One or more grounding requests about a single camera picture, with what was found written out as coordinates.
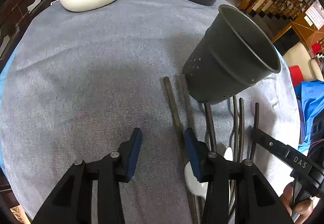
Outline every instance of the black cup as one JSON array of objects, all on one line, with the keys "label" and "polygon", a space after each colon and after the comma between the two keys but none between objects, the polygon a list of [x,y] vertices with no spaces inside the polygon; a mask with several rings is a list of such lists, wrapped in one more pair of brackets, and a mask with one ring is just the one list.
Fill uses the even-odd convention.
[{"label": "black cup", "polygon": [[259,26],[240,10],[220,5],[182,73],[193,98],[215,104],[280,70],[278,54]]}]

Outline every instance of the blue gripper pad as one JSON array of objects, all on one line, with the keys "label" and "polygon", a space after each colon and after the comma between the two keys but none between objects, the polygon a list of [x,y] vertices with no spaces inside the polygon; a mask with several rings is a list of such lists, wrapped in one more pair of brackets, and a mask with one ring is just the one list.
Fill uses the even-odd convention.
[{"label": "blue gripper pad", "polygon": [[193,175],[198,181],[203,181],[205,176],[204,167],[209,149],[204,142],[197,140],[195,133],[191,128],[188,128],[185,131],[184,139]]},{"label": "blue gripper pad", "polygon": [[129,182],[136,169],[137,159],[142,144],[142,131],[135,128],[131,138],[120,144],[118,152],[121,154],[121,165],[116,173],[120,176],[120,182]]}]

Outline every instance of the finger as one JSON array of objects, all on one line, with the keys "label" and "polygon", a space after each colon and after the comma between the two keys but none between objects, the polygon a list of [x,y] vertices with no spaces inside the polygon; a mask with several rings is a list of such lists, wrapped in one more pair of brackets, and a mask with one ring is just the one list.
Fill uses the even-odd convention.
[{"label": "finger", "polygon": [[288,185],[285,187],[285,189],[283,190],[282,195],[283,195],[286,199],[291,200],[292,197],[293,197],[293,191],[294,191],[293,187],[290,186],[290,185],[288,184]]},{"label": "finger", "polygon": [[291,216],[291,208],[289,206],[289,200],[282,194],[280,196],[280,200],[282,201],[283,205],[285,206],[286,210],[288,211],[289,215]]},{"label": "finger", "polygon": [[295,224],[302,224],[313,211],[313,201],[308,199],[298,203],[295,207],[295,211],[300,214],[300,217],[296,220]]}]

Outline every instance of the table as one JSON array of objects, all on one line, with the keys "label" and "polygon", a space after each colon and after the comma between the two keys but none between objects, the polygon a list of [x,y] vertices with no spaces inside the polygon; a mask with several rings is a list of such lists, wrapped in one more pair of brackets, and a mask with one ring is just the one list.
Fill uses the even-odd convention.
[{"label": "table", "polygon": [[[188,0],[116,0],[73,13],[57,2],[31,22],[9,68],[0,114],[8,179],[31,217],[76,157],[99,160],[140,127],[143,144],[135,175],[120,185],[126,223],[191,223],[162,78],[171,78],[185,128],[178,76],[218,6],[226,3],[217,0],[205,7]],[[298,146],[297,102],[282,58],[281,64],[279,74],[238,95],[245,100],[245,143],[259,102],[260,129]],[[204,140],[203,106],[191,103],[197,137]],[[233,129],[231,100],[212,106],[212,113],[222,153]],[[290,170],[260,148],[255,159],[280,194]]]}]

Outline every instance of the dark metal rod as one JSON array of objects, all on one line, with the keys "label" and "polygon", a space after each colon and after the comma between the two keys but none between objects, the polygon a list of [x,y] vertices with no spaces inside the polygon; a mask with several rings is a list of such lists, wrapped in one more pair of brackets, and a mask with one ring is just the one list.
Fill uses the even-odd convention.
[{"label": "dark metal rod", "polygon": [[[182,131],[181,121],[180,121],[180,117],[179,117],[179,113],[178,113],[178,108],[177,108],[176,100],[173,95],[172,86],[171,86],[169,77],[164,77],[163,82],[164,82],[164,85],[166,88],[166,94],[167,94],[167,98],[169,101],[170,111],[172,114],[173,125],[176,130],[180,153],[182,156],[182,160],[184,161],[184,164],[186,165],[189,160],[188,160],[188,156],[187,156],[187,152],[186,152],[185,140],[184,140],[184,136],[183,136],[183,131]],[[186,186],[186,193],[187,193],[187,199],[188,199],[189,210],[190,210],[190,214],[191,214],[191,218],[192,218],[192,223],[198,224],[198,215],[197,215],[195,196],[192,193],[190,193],[187,186]]]},{"label": "dark metal rod", "polygon": [[[233,161],[237,162],[239,160],[238,149],[239,149],[239,115],[238,115],[238,103],[236,95],[233,96],[233,105],[234,105],[234,155]],[[234,180],[230,181],[231,184],[231,197],[229,200],[230,212],[234,210]]]},{"label": "dark metal rod", "polygon": [[[189,98],[189,91],[188,91],[188,85],[187,85],[187,80],[186,76],[184,74],[180,75],[180,85],[182,89],[182,94],[184,98],[184,104],[186,107],[186,112],[187,112],[187,118],[188,118],[188,127],[195,132],[195,123],[194,123],[194,118],[193,118],[193,112],[192,112],[192,107],[190,103],[190,98]],[[205,200],[202,197],[197,196],[196,197],[199,205],[199,213],[200,213],[200,219],[203,217],[204,213],[204,206],[205,206]]]},{"label": "dark metal rod", "polygon": [[234,104],[234,162],[239,160],[238,149],[239,149],[239,115],[238,115],[238,102],[236,95],[233,96]]},{"label": "dark metal rod", "polygon": [[244,100],[242,98],[239,99],[239,109],[240,109],[240,123],[239,123],[239,160],[238,162],[242,162],[243,160],[243,152],[244,152]]},{"label": "dark metal rod", "polygon": [[195,122],[193,119],[193,112],[190,104],[190,98],[189,98],[189,91],[188,91],[188,86],[187,86],[187,81],[186,81],[186,76],[184,74],[180,75],[180,85],[183,93],[183,98],[184,98],[184,104],[186,107],[186,112],[187,112],[187,118],[188,118],[188,128],[191,128],[193,132],[195,133]]},{"label": "dark metal rod", "polygon": [[299,214],[295,211],[295,206],[296,204],[298,204],[298,202],[296,202],[296,199],[298,199],[298,201],[303,201],[305,199],[309,199],[309,193],[308,192],[305,192],[304,195],[300,196],[298,198],[298,195],[300,193],[302,189],[302,185],[301,183],[298,182],[298,178],[296,178],[294,180],[294,183],[293,183],[293,205],[290,205],[291,209],[292,209],[292,212],[291,212],[291,218],[293,219],[293,222],[296,222],[297,219],[299,218]]},{"label": "dark metal rod", "polygon": [[234,212],[235,212],[235,204],[236,204],[236,201],[234,201],[234,205],[233,207],[231,208],[231,210],[229,211],[229,217],[228,217],[228,222],[231,221],[233,215],[234,215]]},{"label": "dark metal rod", "polygon": [[293,208],[295,205],[297,179],[298,179],[298,177],[293,181],[293,197],[291,199],[290,208]]},{"label": "dark metal rod", "polygon": [[[259,113],[260,113],[260,104],[255,103],[255,115],[254,115],[254,128],[255,129],[259,128]],[[254,159],[256,146],[257,146],[256,142],[252,141],[251,152],[250,152],[250,160],[252,160],[252,161]]]},{"label": "dark metal rod", "polygon": [[205,112],[206,112],[206,122],[207,122],[207,129],[210,139],[210,146],[212,151],[217,152],[217,145],[216,145],[216,135],[215,135],[215,128],[212,116],[212,110],[210,109],[210,103],[204,103]]}]

